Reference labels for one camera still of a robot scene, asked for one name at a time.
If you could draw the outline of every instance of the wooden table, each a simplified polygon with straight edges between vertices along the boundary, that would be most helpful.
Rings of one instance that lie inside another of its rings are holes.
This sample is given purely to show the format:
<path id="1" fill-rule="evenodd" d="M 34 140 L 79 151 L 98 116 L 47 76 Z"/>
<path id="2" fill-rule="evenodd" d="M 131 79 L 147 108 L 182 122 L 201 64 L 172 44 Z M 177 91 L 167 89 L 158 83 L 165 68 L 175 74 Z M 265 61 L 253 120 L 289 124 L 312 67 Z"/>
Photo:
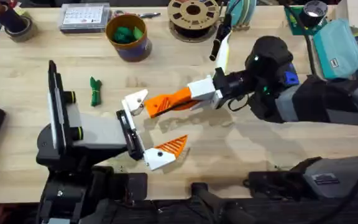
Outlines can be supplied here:
<path id="1" fill-rule="evenodd" d="M 212 40 L 188 44 L 176 40 L 167 26 L 165 8 L 123 8 L 131 12 L 161 12 L 145 20 L 153 51 L 139 63 L 122 61 L 104 34 L 63 35 L 57 29 L 59 9 L 28 9 L 40 32 L 17 44 L 0 33 L 0 108 L 7 118 L 0 132 L 0 203 L 38 202 L 48 176 L 35 162 L 36 140 L 49 122 L 48 60 L 57 64 L 66 90 L 74 90 L 81 112 L 115 117 L 124 96 L 147 88 L 149 96 L 173 93 L 188 82 L 213 72 L 208 56 Z M 229 71 L 244 69 L 244 60 L 262 35 L 280 36 L 294 55 L 304 80 L 310 72 L 302 36 L 292 36 L 282 7 L 257 7 L 251 29 L 231 39 Z M 103 81 L 103 104 L 91 107 L 90 76 Z M 184 134 L 188 142 L 181 158 L 149 171 L 143 161 L 126 153 L 103 162 L 117 172 L 146 172 L 148 199 L 187 198 L 192 182 L 203 181 L 222 197 L 248 197 L 241 183 L 248 172 L 289 168 L 313 156 L 358 156 L 358 127 L 322 123 L 271 124 L 258 120 L 249 108 L 173 111 L 148 119 L 135 118 L 146 146 Z"/>

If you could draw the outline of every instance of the tape roll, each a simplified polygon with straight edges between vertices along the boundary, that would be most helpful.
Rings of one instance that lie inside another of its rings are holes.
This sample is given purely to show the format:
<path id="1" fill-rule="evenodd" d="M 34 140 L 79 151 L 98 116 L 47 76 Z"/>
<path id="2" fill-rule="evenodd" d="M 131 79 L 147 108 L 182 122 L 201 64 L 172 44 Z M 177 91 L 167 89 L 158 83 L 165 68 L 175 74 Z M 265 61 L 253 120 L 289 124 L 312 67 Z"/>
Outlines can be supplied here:
<path id="1" fill-rule="evenodd" d="M 30 18 L 28 18 L 26 16 L 21 16 L 21 19 L 26 24 L 26 27 L 24 30 L 22 30 L 20 32 L 11 32 L 11 31 L 9 31 L 9 29 L 7 29 L 7 27 L 4 28 L 5 32 L 10 36 L 10 38 L 14 42 L 23 42 L 23 41 L 29 40 L 37 32 L 37 27 L 31 21 Z"/>
<path id="2" fill-rule="evenodd" d="M 216 31 L 219 6 L 215 0 L 172 0 L 168 16 L 174 37 L 184 42 L 202 42 Z"/>
<path id="3" fill-rule="evenodd" d="M 24 30 L 25 23 L 15 12 L 15 10 L 9 7 L 8 3 L 6 2 L 1 2 L 1 4 L 5 7 L 6 11 L 0 14 L 0 23 L 12 32 L 19 32 L 20 30 Z"/>
<path id="4" fill-rule="evenodd" d="M 326 16 L 327 11 L 327 4 L 321 1 L 310 1 L 303 7 L 299 14 L 299 19 L 305 27 L 313 28 Z"/>

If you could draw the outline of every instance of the teal bag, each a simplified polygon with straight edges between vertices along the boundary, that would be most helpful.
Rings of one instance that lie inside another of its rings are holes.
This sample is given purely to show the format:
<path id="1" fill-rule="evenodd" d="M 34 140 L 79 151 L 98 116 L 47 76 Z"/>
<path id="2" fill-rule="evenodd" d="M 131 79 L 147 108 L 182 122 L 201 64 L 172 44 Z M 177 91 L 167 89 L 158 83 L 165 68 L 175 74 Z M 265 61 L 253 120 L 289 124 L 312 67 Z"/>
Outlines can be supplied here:
<path id="1" fill-rule="evenodd" d="M 350 78 L 358 69 L 358 44 L 345 19 L 336 19 L 313 36 L 324 78 Z"/>

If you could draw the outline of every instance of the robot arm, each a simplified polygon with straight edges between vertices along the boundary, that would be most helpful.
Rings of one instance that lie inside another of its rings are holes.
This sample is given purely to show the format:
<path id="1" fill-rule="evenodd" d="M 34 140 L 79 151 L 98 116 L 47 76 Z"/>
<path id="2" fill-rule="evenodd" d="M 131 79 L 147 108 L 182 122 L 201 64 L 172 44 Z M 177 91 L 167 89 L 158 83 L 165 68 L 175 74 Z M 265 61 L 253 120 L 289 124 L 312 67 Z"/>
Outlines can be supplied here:
<path id="1" fill-rule="evenodd" d="M 217 68 L 213 77 L 191 82 L 172 94 L 145 101 L 151 118 L 171 110 L 222 107 L 229 100 L 247 102 L 254 114 L 270 122 L 312 121 L 358 125 L 358 109 L 336 89 L 358 98 L 358 80 L 330 82 L 309 76 L 300 84 L 292 65 L 292 54 L 278 37 L 258 39 L 246 60 L 246 69 L 224 74 Z"/>

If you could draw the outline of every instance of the blue part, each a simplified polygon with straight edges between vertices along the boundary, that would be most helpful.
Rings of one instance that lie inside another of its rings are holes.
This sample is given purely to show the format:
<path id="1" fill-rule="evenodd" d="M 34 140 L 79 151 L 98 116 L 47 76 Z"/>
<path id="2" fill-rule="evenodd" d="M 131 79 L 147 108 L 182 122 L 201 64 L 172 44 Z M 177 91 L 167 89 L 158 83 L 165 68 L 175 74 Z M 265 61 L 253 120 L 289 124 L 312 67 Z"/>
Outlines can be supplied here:
<path id="1" fill-rule="evenodd" d="M 148 38 L 144 39 L 143 42 L 134 46 L 131 49 L 119 49 L 117 48 L 118 54 L 125 60 L 132 60 L 134 58 L 139 58 L 145 54 L 147 48 L 149 47 Z"/>
<path id="2" fill-rule="evenodd" d="M 257 0 L 250 0 L 249 1 L 249 8 L 248 8 L 248 13 L 245 19 L 245 23 L 249 24 L 249 22 L 251 21 L 252 15 L 254 15 L 254 11 L 256 8 L 256 2 Z"/>
<path id="3" fill-rule="evenodd" d="M 293 73 L 292 71 L 285 71 L 285 84 L 299 85 L 298 75 L 296 73 Z"/>
<path id="4" fill-rule="evenodd" d="M 229 3 L 227 4 L 226 9 L 229 10 L 235 2 L 236 0 L 230 0 Z M 235 26 L 239 22 L 243 7 L 244 7 L 244 0 L 240 0 L 240 2 L 234 7 L 233 11 L 231 12 L 231 26 Z"/>

